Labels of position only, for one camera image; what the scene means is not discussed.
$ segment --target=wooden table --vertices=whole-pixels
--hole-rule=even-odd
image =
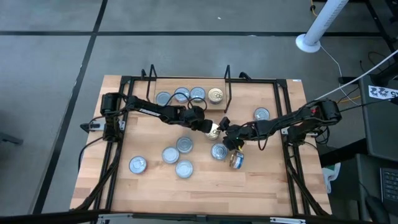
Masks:
[[[119,90],[120,76],[104,77],[99,96]],[[303,86],[299,80],[287,80],[292,110],[305,104]],[[146,98],[147,81],[135,81],[133,95]],[[271,118],[277,117],[274,89],[263,83],[232,83],[233,99],[228,112],[207,111],[206,118],[218,123],[227,116],[233,124],[251,121],[258,107],[269,110]],[[149,98],[156,91],[151,82]],[[285,113],[283,92],[280,89],[282,109]],[[94,116],[100,115],[101,97]],[[93,132],[88,142],[100,137],[102,132]],[[180,160],[192,162],[194,171],[189,179],[180,179],[175,174],[175,165],[162,160],[162,151],[174,146],[181,136],[193,139],[194,148],[189,154],[181,154]],[[158,118],[138,112],[130,112],[127,120],[121,160],[114,189],[113,212],[142,213],[187,213],[212,215],[292,215],[287,185],[287,174],[280,133],[268,140],[267,147],[260,151],[257,142],[247,141],[243,147],[244,163],[234,170],[228,161],[216,161],[210,149],[221,142],[208,140],[199,131],[162,123]],[[313,138],[306,141],[315,143]],[[76,181],[70,207],[77,207],[97,184],[103,163],[106,142],[98,142],[86,149]],[[324,210],[331,213],[318,152],[307,144],[300,146],[305,183]],[[147,160],[147,170],[133,174],[129,162],[134,156]],[[298,208],[303,212],[299,188],[296,187]],[[105,186],[100,208],[104,208],[108,186]]]

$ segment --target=concrete floor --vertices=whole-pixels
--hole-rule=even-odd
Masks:
[[[101,0],[0,0],[0,31],[91,31],[100,5]],[[317,11],[323,6],[316,5]],[[386,23],[386,6],[377,1],[374,7],[395,36],[396,27]],[[305,32],[314,20],[308,8],[308,0],[113,0],[100,30]],[[377,29],[366,6],[351,3],[329,31]],[[0,36],[0,131],[24,139],[22,146],[0,145],[0,215],[31,212],[88,41],[89,37]],[[104,75],[138,75],[153,63],[158,75],[220,77],[229,64],[234,77],[245,71],[253,78],[301,79],[308,100],[336,88],[339,74],[331,58],[323,51],[305,54],[294,41],[295,37],[97,37],[43,212],[69,209],[78,153],[87,138],[79,125],[92,118]],[[362,74],[360,60],[370,68],[369,51],[389,54],[380,37],[324,37],[322,45],[347,76]],[[338,92],[330,98],[341,96]],[[363,136],[358,108],[331,128],[330,145],[344,146]],[[333,212],[341,212],[333,207]]]

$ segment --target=white cable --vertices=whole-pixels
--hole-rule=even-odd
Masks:
[[[352,81],[350,81],[350,82],[348,82],[348,83],[346,83],[346,84],[344,84],[344,85],[342,85],[342,86],[340,86],[340,87],[338,87],[338,88],[335,88],[334,90],[332,90],[332,91],[330,91],[330,92],[328,92],[328,93],[326,93],[326,94],[324,94],[324,95],[322,95],[322,96],[319,96],[316,100],[322,99],[322,98],[324,98],[324,97],[330,95],[331,93],[334,93],[334,92],[337,91],[337,90],[341,90],[342,88],[344,88],[344,87],[350,85],[351,83],[353,83],[353,82],[355,82],[355,81],[361,79],[361,78],[364,77],[365,75],[367,75],[367,74],[371,73],[373,70],[375,70],[378,66],[380,66],[381,64],[383,64],[384,62],[386,62],[387,60],[389,60],[389,59],[390,59],[392,56],[394,56],[396,53],[398,53],[398,50],[396,50],[395,52],[393,52],[392,54],[390,54],[388,57],[386,57],[384,60],[382,60],[382,61],[381,61],[380,63],[378,63],[377,65],[375,65],[373,68],[369,69],[367,72],[365,72],[364,74],[362,74],[362,75],[359,76],[358,78],[355,78],[354,80],[352,80]]]
[[[337,67],[338,67],[338,72],[340,73],[340,77],[343,77],[343,74],[341,73],[340,64],[336,61],[335,58],[333,58],[333,57],[329,54],[329,52],[326,51],[326,49],[323,48],[322,45],[321,45],[321,48],[322,48],[322,50],[323,50],[327,55],[329,55],[329,57],[330,57],[333,61],[335,61],[335,63],[337,64]],[[351,102],[353,102],[355,105],[359,105],[359,104],[355,103],[355,102],[347,95],[347,93],[344,92],[343,89],[340,88],[340,90],[344,93],[344,95],[347,97],[347,99],[349,99],[349,100],[350,100]]]

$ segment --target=white pole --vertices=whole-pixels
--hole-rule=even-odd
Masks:
[[[307,53],[317,52],[321,43],[319,39],[336,19],[348,0],[328,0],[306,34],[296,38],[297,47]]]

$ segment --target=tin can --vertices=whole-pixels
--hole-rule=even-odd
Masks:
[[[216,160],[225,160],[226,155],[228,154],[228,149],[224,146],[224,144],[217,143],[211,147],[211,155]]]
[[[209,98],[210,103],[218,104],[223,100],[223,92],[219,88],[212,88],[207,96]]]
[[[129,164],[130,171],[141,174],[147,169],[147,161],[142,156],[133,157]]]
[[[192,151],[192,149],[193,149],[193,142],[188,137],[180,137],[177,140],[176,145],[177,145],[177,149],[181,153],[188,153],[188,152]]]
[[[268,120],[269,119],[269,111],[265,108],[257,108],[254,111],[254,120],[255,121],[260,121],[260,120]]]
[[[229,166],[234,169],[240,169],[243,163],[243,154],[235,151],[232,156],[231,160],[229,161]]]
[[[175,166],[175,173],[181,178],[189,178],[193,173],[193,165],[190,161],[180,161]]]
[[[182,94],[184,94],[186,96],[185,97],[182,94],[175,95],[174,97],[179,103],[186,103],[188,101],[189,96],[190,96],[190,92],[189,92],[189,90],[187,88],[180,87],[180,88],[175,90],[174,94],[176,94],[176,93],[182,93]]]
[[[221,131],[220,131],[220,130],[217,130],[217,128],[218,128],[218,125],[215,124],[215,123],[213,123],[213,124],[211,125],[211,130],[210,130],[210,132],[205,134],[206,137],[207,137],[208,139],[210,139],[210,140],[216,140],[216,139],[218,139],[218,136],[220,136],[220,132],[221,132]]]
[[[197,98],[193,100],[194,102],[202,102],[202,99],[206,97],[205,95],[205,90],[202,87],[195,87],[191,90],[191,98]]]
[[[171,95],[167,92],[160,92],[156,95],[156,103],[160,106],[165,106],[166,103],[169,101]]]
[[[167,147],[162,152],[163,161],[168,164],[173,164],[178,161],[180,153],[174,147]]]

